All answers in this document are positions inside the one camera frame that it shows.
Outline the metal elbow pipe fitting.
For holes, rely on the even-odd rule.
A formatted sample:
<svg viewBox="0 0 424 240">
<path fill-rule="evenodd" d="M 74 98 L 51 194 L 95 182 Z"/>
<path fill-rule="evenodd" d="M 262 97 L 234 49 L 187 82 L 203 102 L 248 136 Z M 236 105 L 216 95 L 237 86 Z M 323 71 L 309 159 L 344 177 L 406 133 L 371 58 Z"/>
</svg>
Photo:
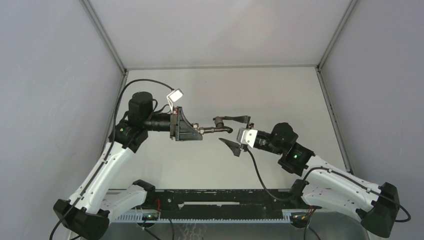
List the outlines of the metal elbow pipe fitting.
<svg viewBox="0 0 424 240">
<path fill-rule="evenodd" d="M 199 125 L 199 123 L 192 123 L 191 126 L 193 127 L 194 130 L 196 130 L 199 134 L 203 135 L 204 134 L 204 128 L 202 126 Z"/>
</svg>

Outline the metal water faucet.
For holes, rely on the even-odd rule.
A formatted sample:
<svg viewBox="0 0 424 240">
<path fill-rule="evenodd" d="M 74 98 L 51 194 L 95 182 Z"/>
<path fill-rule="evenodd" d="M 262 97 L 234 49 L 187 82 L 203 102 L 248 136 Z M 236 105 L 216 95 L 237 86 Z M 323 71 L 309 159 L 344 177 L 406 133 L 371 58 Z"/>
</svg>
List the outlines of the metal water faucet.
<svg viewBox="0 0 424 240">
<path fill-rule="evenodd" d="M 228 116 L 216 116 L 213 118 L 215 126 L 212 127 L 201 127 L 199 128 L 199 132 L 201 134 L 211 134 L 211 133 L 229 133 L 233 132 L 231 127 L 225 126 L 224 120 L 230 120 Z"/>
</svg>

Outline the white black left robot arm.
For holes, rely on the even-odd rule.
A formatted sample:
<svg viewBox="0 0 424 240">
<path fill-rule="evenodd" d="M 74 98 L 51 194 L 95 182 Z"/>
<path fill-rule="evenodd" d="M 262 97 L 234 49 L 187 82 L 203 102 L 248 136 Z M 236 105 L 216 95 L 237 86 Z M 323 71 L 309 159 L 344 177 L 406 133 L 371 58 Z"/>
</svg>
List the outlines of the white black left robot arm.
<svg viewBox="0 0 424 240">
<path fill-rule="evenodd" d="M 117 174 L 148 138 L 150 131 L 168 132 L 175 141 L 201 141 L 203 136 L 174 103 L 183 96 L 180 89 L 167 95 L 170 113 L 156 112 L 154 99 L 146 91 L 136 92 L 128 102 L 128 110 L 115 125 L 99 160 L 80 187 L 67 199 L 58 199 L 53 210 L 59 223 L 86 240 L 99 240 L 114 218 L 141 205 L 153 207 L 157 196 L 137 181 L 120 193 L 115 202 L 104 197 Z"/>
</svg>

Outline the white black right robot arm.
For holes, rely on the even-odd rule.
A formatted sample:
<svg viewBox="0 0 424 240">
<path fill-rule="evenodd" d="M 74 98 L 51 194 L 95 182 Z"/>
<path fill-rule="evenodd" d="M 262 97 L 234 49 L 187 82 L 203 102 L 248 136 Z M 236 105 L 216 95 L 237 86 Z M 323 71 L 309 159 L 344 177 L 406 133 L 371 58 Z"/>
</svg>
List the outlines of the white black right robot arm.
<svg viewBox="0 0 424 240">
<path fill-rule="evenodd" d="M 277 123 L 271 132 L 254 128 L 249 116 L 215 117 L 214 123 L 224 131 L 225 120 L 246 124 L 239 129 L 236 141 L 222 139 L 239 156 L 257 149 L 279 156 L 283 170 L 299 177 L 292 185 L 289 203 L 295 208 L 305 204 L 338 212 L 357 221 L 369 232 L 387 238 L 401 209 L 397 188 L 385 182 L 372 183 L 345 172 L 323 160 L 297 142 L 298 135 L 287 122 Z"/>
</svg>

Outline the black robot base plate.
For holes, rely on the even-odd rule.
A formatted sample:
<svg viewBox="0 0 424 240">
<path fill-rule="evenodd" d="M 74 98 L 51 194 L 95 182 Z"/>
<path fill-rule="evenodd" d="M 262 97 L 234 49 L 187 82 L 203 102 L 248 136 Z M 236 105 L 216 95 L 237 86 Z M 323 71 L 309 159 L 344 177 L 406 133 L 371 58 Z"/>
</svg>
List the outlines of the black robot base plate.
<svg viewBox="0 0 424 240">
<path fill-rule="evenodd" d="M 286 189 L 161 189 L 147 194 L 136 210 L 158 210 L 166 217 L 260 219 L 310 207 Z"/>
</svg>

